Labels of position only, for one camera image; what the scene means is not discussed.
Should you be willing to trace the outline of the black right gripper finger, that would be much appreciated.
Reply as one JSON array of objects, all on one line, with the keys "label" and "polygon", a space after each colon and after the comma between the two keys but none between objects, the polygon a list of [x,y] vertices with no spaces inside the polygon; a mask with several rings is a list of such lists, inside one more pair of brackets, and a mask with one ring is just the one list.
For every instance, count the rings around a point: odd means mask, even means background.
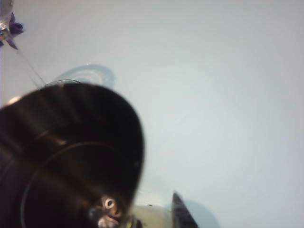
[{"label": "black right gripper finger", "polygon": [[171,201],[172,227],[173,228],[198,228],[198,224],[187,209],[182,197],[174,192]]}]

